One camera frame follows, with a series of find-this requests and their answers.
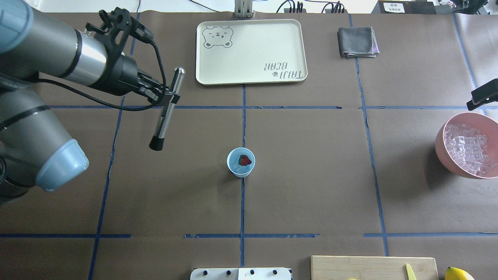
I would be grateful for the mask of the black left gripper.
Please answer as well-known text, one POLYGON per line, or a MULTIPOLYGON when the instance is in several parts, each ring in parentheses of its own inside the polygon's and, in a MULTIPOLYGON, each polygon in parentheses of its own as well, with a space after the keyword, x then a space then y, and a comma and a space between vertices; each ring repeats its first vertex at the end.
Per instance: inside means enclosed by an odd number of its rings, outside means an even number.
POLYGON ((138 72, 135 59, 121 54, 111 69, 110 76, 103 82, 102 91, 114 96, 124 96, 135 90, 154 106, 167 106, 180 100, 180 95, 168 86, 146 72, 138 72))

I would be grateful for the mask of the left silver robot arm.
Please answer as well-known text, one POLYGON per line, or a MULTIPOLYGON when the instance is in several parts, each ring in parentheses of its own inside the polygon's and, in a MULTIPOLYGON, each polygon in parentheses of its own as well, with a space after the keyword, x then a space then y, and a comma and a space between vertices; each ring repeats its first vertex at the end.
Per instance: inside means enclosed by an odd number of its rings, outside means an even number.
POLYGON ((185 70, 167 85, 153 33, 126 9, 101 10, 100 26, 74 29, 23 0, 1 7, 1 204, 39 186, 52 192, 89 167, 84 151, 35 85, 48 83, 102 106, 137 112, 160 106, 152 150, 163 149, 185 70))

